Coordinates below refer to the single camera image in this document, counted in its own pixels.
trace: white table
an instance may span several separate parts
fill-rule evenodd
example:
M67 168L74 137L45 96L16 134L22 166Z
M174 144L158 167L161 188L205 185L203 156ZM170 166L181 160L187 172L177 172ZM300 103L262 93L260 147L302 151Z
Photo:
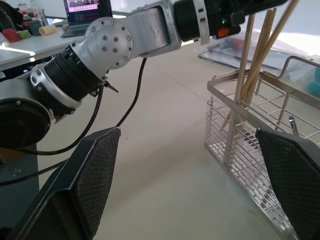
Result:
M207 82L231 69L198 58L199 43L147 60L137 104L121 126L113 183L95 240L280 240L204 148ZM109 73L90 133L115 126L134 99L141 59ZM72 143L96 99L52 126L41 151ZM39 156L39 170L66 159ZM41 175L40 186L49 174Z
M48 36L32 36L4 49L0 46L0 71L60 53L69 44L84 39L84 36L62 38L62 34L62 28L58 27L56 33Z

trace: desk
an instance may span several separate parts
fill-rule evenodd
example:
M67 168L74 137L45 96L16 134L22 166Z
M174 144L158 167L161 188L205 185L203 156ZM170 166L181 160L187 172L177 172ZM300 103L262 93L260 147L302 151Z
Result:
M56 33L48 36L32 36L11 43L7 49L0 48L0 71L58 54L69 44L84 39L84 36L62 38L63 32L57 27Z

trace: wire rack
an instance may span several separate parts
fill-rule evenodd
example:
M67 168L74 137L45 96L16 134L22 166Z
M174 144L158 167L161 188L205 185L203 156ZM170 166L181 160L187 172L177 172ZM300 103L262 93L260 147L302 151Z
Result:
M205 146L245 188L260 209L288 239L298 237L271 186L256 129L292 133L293 116L299 135L320 145L320 101L305 92L260 73L250 105L233 101L239 72L216 76L206 115Z

